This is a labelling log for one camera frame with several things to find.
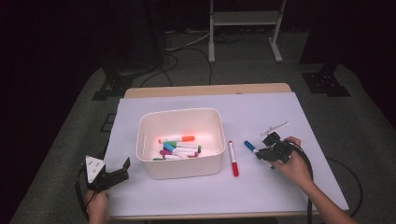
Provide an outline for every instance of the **blue marker cap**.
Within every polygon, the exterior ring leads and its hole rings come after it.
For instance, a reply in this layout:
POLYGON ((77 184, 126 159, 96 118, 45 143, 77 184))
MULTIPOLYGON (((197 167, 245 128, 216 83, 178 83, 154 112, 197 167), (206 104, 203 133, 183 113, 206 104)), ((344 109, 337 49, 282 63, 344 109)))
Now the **blue marker cap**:
POLYGON ((256 149, 253 145, 251 145, 249 143, 249 141, 245 141, 244 144, 245 144, 245 146, 247 146, 248 149, 250 149, 250 151, 253 151, 254 149, 256 149))
POLYGON ((172 151, 173 152, 173 150, 175 149, 174 147, 172 147, 169 143, 167 143, 167 142, 165 142, 164 144, 163 144, 163 147, 164 148, 166 148, 166 149, 168 149, 169 151, 172 151))

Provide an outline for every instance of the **white metal stand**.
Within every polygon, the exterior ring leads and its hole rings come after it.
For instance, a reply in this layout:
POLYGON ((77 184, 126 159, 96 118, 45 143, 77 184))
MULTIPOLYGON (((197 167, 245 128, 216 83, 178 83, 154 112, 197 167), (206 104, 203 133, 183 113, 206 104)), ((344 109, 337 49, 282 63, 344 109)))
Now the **white metal stand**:
POLYGON ((215 44, 213 40, 214 26, 221 25, 274 25, 275 31, 272 37, 268 38, 271 50, 274 53, 277 63, 282 63, 283 59, 276 45, 279 34, 280 23, 282 22, 283 13, 287 0, 282 0, 278 11, 233 11, 233 12, 215 12, 214 0, 210 0, 210 37, 209 37, 209 62, 215 62, 215 44))

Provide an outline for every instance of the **forearm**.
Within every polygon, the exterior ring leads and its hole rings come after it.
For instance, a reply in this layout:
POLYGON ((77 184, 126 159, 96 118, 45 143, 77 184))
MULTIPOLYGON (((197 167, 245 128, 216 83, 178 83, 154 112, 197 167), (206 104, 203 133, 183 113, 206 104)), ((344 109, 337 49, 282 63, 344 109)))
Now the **forearm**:
POLYGON ((327 224, 332 223, 357 223, 352 217, 339 208, 320 188, 309 182, 300 185, 302 191, 318 209, 327 224))

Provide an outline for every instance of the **hand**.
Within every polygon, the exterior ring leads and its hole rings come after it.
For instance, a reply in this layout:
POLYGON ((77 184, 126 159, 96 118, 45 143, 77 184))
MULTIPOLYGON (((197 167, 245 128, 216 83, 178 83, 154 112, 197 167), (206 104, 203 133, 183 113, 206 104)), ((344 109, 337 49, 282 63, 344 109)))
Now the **hand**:
MULTIPOLYGON (((285 140, 292 142, 298 147, 301 146, 301 140, 296 137, 291 136, 285 138, 285 140)), ((276 169, 281 171, 284 176, 296 183, 299 187, 306 183, 313 182, 305 161, 294 150, 291 152, 290 160, 287 163, 282 163, 280 161, 271 161, 270 163, 274 165, 276 169)))
POLYGON ((108 189, 102 190, 99 193, 93 190, 88 190, 85 194, 88 210, 88 215, 90 217, 90 224, 104 224, 108 221, 108 189))

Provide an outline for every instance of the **person's right hand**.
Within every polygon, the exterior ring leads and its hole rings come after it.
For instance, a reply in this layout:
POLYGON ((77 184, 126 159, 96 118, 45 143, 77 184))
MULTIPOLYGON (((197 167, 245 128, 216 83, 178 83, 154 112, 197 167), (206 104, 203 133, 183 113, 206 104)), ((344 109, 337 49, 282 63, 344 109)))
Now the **person's right hand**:
MULTIPOLYGON (((298 147, 301 146, 301 140, 295 137, 288 137, 285 140, 294 143, 298 147)), ((309 174, 308 167, 301 156, 296 152, 292 151, 290 160, 287 163, 281 161, 271 161, 272 165, 276 169, 281 171, 285 177, 296 183, 299 187, 303 184, 312 182, 311 175, 309 174)))

